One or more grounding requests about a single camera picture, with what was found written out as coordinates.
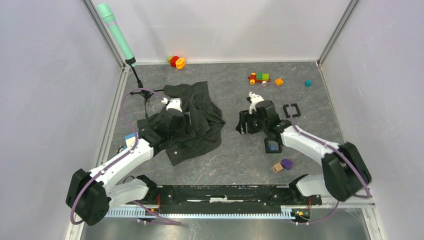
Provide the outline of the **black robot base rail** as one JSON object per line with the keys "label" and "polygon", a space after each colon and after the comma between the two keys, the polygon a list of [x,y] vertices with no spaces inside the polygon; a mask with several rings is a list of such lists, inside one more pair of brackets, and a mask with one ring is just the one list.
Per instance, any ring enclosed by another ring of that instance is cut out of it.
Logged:
{"label": "black robot base rail", "polygon": [[162,214],[277,214],[282,206],[320,206],[322,198],[287,184],[158,185],[139,203]]}

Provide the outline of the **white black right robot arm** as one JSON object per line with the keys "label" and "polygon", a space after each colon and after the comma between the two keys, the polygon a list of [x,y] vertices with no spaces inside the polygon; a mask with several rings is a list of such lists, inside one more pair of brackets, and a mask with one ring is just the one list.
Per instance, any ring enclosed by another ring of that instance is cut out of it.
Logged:
{"label": "white black right robot arm", "polygon": [[283,147],[288,147],[322,167],[321,174],[305,174],[291,182],[288,196],[293,203],[302,204],[313,195],[330,195],[344,202],[360,190],[365,190],[365,198],[371,196],[368,185],[372,176],[353,143],[327,141],[302,130],[288,119],[280,119],[270,100],[248,97],[247,101],[249,109],[239,112],[236,126],[240,134],[263,132],[266,153],[281,153]]}

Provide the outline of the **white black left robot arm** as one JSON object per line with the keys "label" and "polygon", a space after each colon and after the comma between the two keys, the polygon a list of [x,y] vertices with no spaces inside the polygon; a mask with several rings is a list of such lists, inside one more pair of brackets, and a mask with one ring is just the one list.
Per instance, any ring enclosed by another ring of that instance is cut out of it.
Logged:
{"label": "white black left robot arm", "polygon": [[71,177],[65,203],[74,225],[99,223],[110,209],[143,201],[153,203],[157,184],[141,175],[120,184],[135,167],[170,147],[173,140],[187,133],[190,117],[175,109],[160,112],[153,122],[142,120],[135,142],[104,164],[89,171],[77,170]]}

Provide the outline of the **dark grey pinstriped shirt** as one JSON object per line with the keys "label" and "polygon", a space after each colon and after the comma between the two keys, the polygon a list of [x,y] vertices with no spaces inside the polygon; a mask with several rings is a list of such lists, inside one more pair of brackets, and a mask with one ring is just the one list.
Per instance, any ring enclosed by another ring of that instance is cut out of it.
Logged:
{"label": "dark grey pinstriped shirt", "polygon": [[190,113],[192,132],[188,135],[168,135],[162,124],[162,115],[167,111],[165,108],[138,120],[138,137],[149,143],[154,155],[166,151],[171,164],[175,166],[205,155],[221,145],[221,130],[226,122],[222,110],[210,98],[206,81],[192,85],[165,85],[163,92],[172,99],[181,99],[182,112]]}

